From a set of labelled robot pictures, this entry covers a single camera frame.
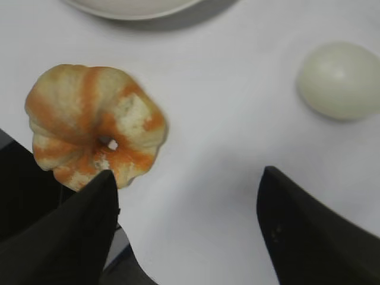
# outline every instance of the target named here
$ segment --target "mini pumpkin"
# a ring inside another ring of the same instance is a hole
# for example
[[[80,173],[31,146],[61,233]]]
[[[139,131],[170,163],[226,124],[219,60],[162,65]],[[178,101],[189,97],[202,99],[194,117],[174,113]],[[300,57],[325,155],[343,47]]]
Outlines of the mini pumpkin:
[[[140,86],[110,67],[55,66],[37,80],[25,107],[37,164],[75,191],[105,169],[118,188],[127,186],[152,166],[166,132]]]

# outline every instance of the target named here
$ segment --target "egg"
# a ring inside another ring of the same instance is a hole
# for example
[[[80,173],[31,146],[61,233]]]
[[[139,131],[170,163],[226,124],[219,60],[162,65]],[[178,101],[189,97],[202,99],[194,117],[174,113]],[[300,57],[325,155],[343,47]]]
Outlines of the egg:
[[[297,87],[306,103],[339,120],[380,112],[380,60],[346,42],[323,45],[304,61]]]

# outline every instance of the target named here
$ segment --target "pumpkin stem hole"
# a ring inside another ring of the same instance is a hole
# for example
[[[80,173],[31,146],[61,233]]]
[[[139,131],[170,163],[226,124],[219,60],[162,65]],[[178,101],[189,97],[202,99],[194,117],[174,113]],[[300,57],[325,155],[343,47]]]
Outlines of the pumpkin stem hole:
[[[106,135],[98,137],[98,140],[101,144],[108,147],[110,151],[115,151],[119,146],[118,143],[112,137],[108,137]]]

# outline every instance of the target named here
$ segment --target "plate rim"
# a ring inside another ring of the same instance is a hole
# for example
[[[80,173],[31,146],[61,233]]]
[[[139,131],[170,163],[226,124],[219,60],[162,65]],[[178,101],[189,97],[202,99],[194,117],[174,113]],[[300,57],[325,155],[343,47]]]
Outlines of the plate rim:
[[[169,16],[169,15],[175,14],[177,12],[183,11],[187,8],[190,8],[191,6],[194,6],[195,4],[200,3],[202,1],[206,1],[206,0],[191,0],[187,4],[180,5],[177,8],[170,9],[170,10],[165,11],[165,12],[160,12],[160,13],[155,13],[155,14],[150,14],[150,15],[137,15],[137,16],[123,16],[123,15],[116,15],[116,14],[112,14],[112,13],[108,13],[108,12],[99,11],[99,10],[90,8],[88,6],[85,6],[83,4],[79,4],[75,0],[62,0],[62,1],[67,3],[70,6],[74,7],[74,8],[77,8],[77,9],[79,9],[83,12],[89,13],[89,14],[93,14],[95,16],[108,18],[108,19],[112,19],[112,20],[141,21],[141,20],[152,20],[152,19],[156,19],[156,18],[162,18],[165,16]]]

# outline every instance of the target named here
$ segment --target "white table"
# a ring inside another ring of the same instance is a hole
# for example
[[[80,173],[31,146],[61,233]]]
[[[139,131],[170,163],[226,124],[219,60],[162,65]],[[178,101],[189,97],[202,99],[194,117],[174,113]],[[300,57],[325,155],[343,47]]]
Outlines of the white table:
[[[380,52],[379,14],[378,0],[239,0],[175,28],[187,19],[123,24],[59,1],[1,1],[0,128],[31,150],[24,100],[53,65],[129,71],[170,122],[153,169],[119,191],[142,268],[162,285],[278,284],[255,215],[265,165],[380,235],[380,116],[330,121],[294,87],[321,43]]]

